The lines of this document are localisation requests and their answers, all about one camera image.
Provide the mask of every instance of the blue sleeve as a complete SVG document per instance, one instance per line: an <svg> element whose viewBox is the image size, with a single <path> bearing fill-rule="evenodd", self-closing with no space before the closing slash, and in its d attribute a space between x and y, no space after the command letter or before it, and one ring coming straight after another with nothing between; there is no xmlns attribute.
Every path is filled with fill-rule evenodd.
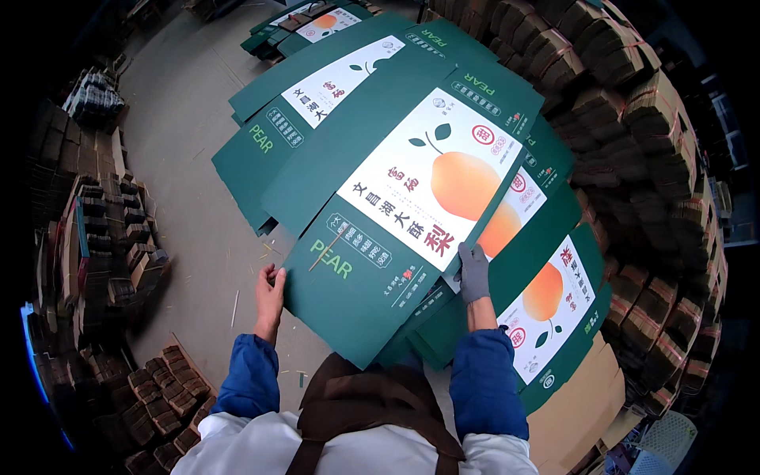
<svg viewBox="0 0 760 475"><path fill-rule="evenodd" d="M253 419L268 412L280 412L279 371L277 353L271 344L256 335L238 335L230 357L230 373L210 413L225 412Z"/></svg>
<svg viewBox="0 0 760 475"><path fill-rule="evenodd" d="M460 440L471 433L528 438L518 374L512 367L515 349L505 330L474 331L457 344L449 394Z"/></svg>

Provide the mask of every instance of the warehouse floor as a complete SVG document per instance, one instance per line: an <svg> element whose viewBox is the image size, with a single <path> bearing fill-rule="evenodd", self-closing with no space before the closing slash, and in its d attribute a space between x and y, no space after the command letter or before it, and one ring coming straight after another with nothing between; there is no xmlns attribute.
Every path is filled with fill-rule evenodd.
<svg viewBox="0 0 760 475"><path fill-rule="evenodd" d="M411 20L419 9L411 0L374 3ZM254 274L268 262L282 264L293 245L280 229L259 239L211 163L239 130L227 100L267 69L239 44L249 28L282 9L273 0L249 0L202 24L176 2L154 34L136 35L126 49L134 58L120 86L130 106L123 127L127 165L156 202L159 245L173 263L171 282L150 319L131 335L131 348L143 364L173 332L217 388L236 336L249 333L256 320ZM282 410L298 408L308 375L330 352L283 312L277 339ZM307 375L304 388L298 372ZM453 430L449 373L428 375Z"/></svg>

